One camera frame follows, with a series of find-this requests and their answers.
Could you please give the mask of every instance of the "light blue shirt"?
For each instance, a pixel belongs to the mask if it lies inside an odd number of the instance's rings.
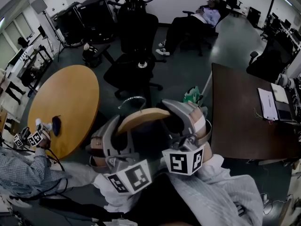
[[[203,8],[203,10],[204,10],[203,15],[201,15],[200,13],[196,13],[193,14],[193,16],[201,20],[203,23],[210,24],[212,27],[215,27],[221,18],[219,11],[210,8]]]

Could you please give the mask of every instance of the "black and white marker cube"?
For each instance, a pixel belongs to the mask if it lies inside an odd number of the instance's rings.
[[[32,146],[37,146],[43,140],[38,131],[30,134],[27,139]]]
[[[202,145],[193,152],[164,150],[162,154],[169,172],[188,176],[195,173],[202,166],[204,146]]]
[[[16,144],[17,147],[23,146],[23,143],[22,143],[22,141],[21,141],[21,139],[20,139],[19,134],[16,134],[16,135],[14,136],[14,143]]]
[[[115,174],[106,175],[119,194],[135,194],[151,184],[151,173],[147,160],[129,166]]]

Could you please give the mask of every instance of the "person reclining in chair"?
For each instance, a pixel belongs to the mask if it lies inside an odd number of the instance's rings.
[[[166,40],[159,43],[161,49],[156,52],[170,56],[186,32],[201,35],[207,28],[215,27],[221,18],[217,10],[220,0],[208,0],[207,3],[208,7],[201,6],[192,16],[176,17],[167,31]]]

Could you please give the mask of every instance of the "wooden table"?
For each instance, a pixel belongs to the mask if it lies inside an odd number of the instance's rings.
[[[99,106],[99,85],[93,71],[82,65],[72,65],[52,75],[39,89],[28,115],[31,132],[35,120],[52,122],[61,115],[61,132],[51,132],[51,149],[61,159],[72,153],[86,138],[96,118]]]
[[[262,116],[257,88],[271,91],[269,82],[222,65],[212,64],[213,130],[211,148],[223,157],[254,160],[295,158],[300,155],[293,126],[271,125]]]

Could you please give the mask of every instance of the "white sneaker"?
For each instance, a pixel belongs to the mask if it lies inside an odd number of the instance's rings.
[[[162,43],[159,43],[159,48],[164,48],[165,47],[165,43],[166,43],[166,40],[164,40]]]
[[[166,52],[166,49],[165,48],[162,48],[162,49],[156,49],[156,52],[160,55],[164,55],[164,56],[170,56],[170,53],[169,52]]]

